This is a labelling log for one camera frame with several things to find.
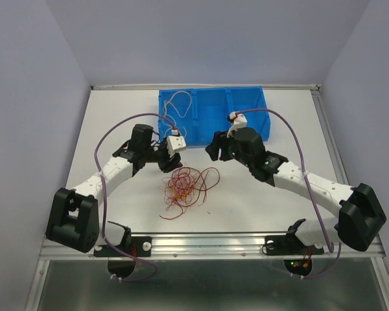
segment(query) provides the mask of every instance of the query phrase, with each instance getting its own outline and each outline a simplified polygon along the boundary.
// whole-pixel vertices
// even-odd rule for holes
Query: white wire
[[[176,106],[171,102],[171,101],[173,100],[173,98],[174,98],[177,94],[179,94],[179,93],[187,94],[187,96],[189,96],[189,98],[190,98],[190,103],[189,103],[189,105],[188,105],[188,107],[187,107],[186,112],[184,113],[184,115],[180,115],[180,113],[179,113],[179,111],[177,110]],[[172,121],[174,122],[174,125],[177,126],[176,120],[175,120],[171,115],[167,114],[167,105],[171,105],[171,106],[174,108],[174,110],[176,111],[177,115],[178,115],[181,119],[184,119],[184,118],[186,118],[186,115],[188,114],[189,109],[190,109],[190,107],[192,106],[192,95],[190,95],[190,93],[189,93],[189,92],[186,92],[186,91],[177,91],[177,92],[175,92],[175,93],[172,95],[172,97],[171,97],[169,100],[165,100],[165,101],[164,101],[164,107],[163,107],[164,117],[168,117],[168,118],[172,119]],[[164,121],[164,119],[163,119],[163,124],[164,124],[164,125],[167,125],[167,126],[169,127],[169,128],[166,130],[166,132],[164,132],[164,137],[165,137],[165,136],[166,136],[166,133],[167,133],[169,130],[171,130],[172,127],[170,126],[170,124],[166,124],[165,121]],[[186,138],[187,130],[186,130],[186,128],[185,128],[184,126],[183,126],[183,129],[184,129],[184,132],[185,132],[184,138]]]

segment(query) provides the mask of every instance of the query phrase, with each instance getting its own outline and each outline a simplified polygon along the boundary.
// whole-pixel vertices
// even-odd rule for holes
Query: white arm segment
[[[283,163],[278,170],[279,172],[274,174],[275,187],[295,192],[310,200],[300,167],[289,161]],[[351,186],[341,185],[312,173],[308,173],[307,177],[317,204],[338,218],[338,212],[342,207],[340,201],[347,200],[353,194]]]
[[[337,224],[338,219],[335,217],[324,218],[323,223],[325,225],[325,230],[329,236],[330,242],[336,243],[341,242],[335,225]],[[311,246],[314,244],[325,244],[325,239],[323,232],[320,228],[320,223],[318,220],[306,220],[304,221],[297,229],[296,237],[303,243],[305,246]]]
[[[110,160],[102,168],[102,174],[105,177],[107,196],[109,196],[120,184],[132,177],[132,168],[133,164],[128,162],[128,160],[121,157],[111,157]],[[83,196],[92,195],[98,200],[98,205],[102,204],[102,181],[100,173],[92,175],[90,178],[85,180],[85,182],[73,187],[76,193],[79,193]],[[106,223],[106,235],[109,237],[110,242],[114,245],[120,244],[124,235],[124,228]],[[105,241],[102,238],[101,232],[99,233],[98,240],[95,243],[96,246],[105,245]]]

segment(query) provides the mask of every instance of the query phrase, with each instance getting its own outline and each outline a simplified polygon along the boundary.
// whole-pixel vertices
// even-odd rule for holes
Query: glass panel
[[[313,273],[332,260],[314,260]],[[273,261],[276,268],[283,262]],[[104,261],[54,261],[39,310],[386,310],[370,259],[340,259],[325,277],[304,280],[269,260],[168,261],[141,283],[112,281]]]

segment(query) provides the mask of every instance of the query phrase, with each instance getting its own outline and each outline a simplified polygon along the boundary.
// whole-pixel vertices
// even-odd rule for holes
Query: black bracket
[[[233,158],[229,155],[230,139],[227,138],[227,132],[215,132],[213,140],[205,150],[212,161],[229,161]]]
[[[312,270],[312,259],[309,260],[284,260],[285,268],[296,275],[306,276]]]
[[[323,255],[323,248],[319,249],[313,246],[305,246],[297,237],[296,232],[298,227],[305,219],[297,220],[294,225],[288,228],[284,235],[267,235],[265,236],[265,245],[262,251],[268,256],[289,256],[303,255],[311,248],[312,255]]]
[[[78,216],[69,212],[78,210]],[[69,248],[87,253],[99,234],[98,201],[74,190],[56,191],[46,228],[46,237]]]
[[[143,244],[145,242],[152,243],[152,237],[151,236],[133,236],[129,243],[124,244],[123,241],[121,241],[121,244],[117,246],[121,251],[124,251],[125,253],[132,255],[133,254],[133,248],[136,247],[136,255],[138,257],[151,257],[151,249],[148,251],[145,251],[143,249]],[[101,250],[93,251],[94,257],[124,257],[121,254],[118,254],[116,251],[114,251],[112,248],[110,248],[108,245],[102,246]]]
[[[126,141],[113,157],[122,157],[133,164],[133,176],[140,171],[146,163],[157,163],[163,173],[171,172],[180,168],[183,164],[180,162],[179,153],[172,157],[169,155],[167,148],[167,139],[154,148],[152,146],[153,127],[145,124],[136,124],[132,130],[131,139]]]
[[[353,189],[346,201],[340,202],[338,213],[338,237],[347,246],[357,251],[366,251],[386,222],[386,215],[375,192],[361,183]]]

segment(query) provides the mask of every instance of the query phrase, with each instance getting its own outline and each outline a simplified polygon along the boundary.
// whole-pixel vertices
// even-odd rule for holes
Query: white tabletop
[[[284,116],[297,133],[305,156],[306,169],[336,181],[320,122],[310,91],[267,90],[268,108]],[[67,188],[72,188],[96,171],[93,151],[99,139],[115,123],[131,115],[158,111],[158,91],[92,91],[82,123]],[[271,134],[266,149],[299,164],[298,151],[288,128],[271,115]],[[101,163],[131,136],[134,124],[144,123],[157,128],[155,117],[130,121],[116,129],[101,146]],[[165,211],[163,174],[155,164],[147,164],[132,179],[114,191],[108,199],[108,219],[131,227],[133,232],[193,233],[285,231],[300,218],[316,219],[310,201],[261,183],[236,161],[212,162],[204,148],[190,148],[181,154],[182,162],[202,170],[216,167],[220,183],[207,193],[207,201],[194,206],[175,220],[180,211]],[[331,216],[321,209],[324,217]]]

